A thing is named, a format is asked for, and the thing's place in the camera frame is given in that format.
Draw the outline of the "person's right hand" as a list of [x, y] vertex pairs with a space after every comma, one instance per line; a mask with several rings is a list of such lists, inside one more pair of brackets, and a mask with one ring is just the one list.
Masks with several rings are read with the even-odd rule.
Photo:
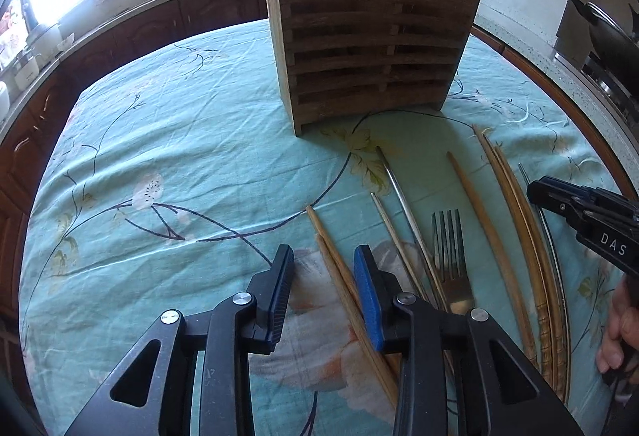
[[596, 353], [596, 366], [602, 375], [625, 367], [625, 347], [638, 352], [638, 281], [628, 276], [613, 292], [607, 325]]

